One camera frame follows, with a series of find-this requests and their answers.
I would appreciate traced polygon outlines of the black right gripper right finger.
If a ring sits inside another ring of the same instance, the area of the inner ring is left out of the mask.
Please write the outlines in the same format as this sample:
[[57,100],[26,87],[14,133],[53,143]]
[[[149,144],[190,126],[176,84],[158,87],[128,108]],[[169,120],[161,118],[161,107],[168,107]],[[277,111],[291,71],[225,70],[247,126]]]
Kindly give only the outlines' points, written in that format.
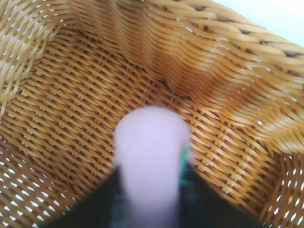
[[215,192],[189,161],[190,149],[181,154],[179,223],[181,228],[262,228],[255,217],[234,207]]

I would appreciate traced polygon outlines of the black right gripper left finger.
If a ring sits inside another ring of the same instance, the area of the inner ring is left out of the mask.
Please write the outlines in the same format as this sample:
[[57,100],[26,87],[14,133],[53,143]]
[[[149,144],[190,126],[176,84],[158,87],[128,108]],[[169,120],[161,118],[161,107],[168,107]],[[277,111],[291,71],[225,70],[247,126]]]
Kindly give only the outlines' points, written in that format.
[[48,223],[50,228],[127,228],[127,208],[121,172],[114,172],[67,214]]

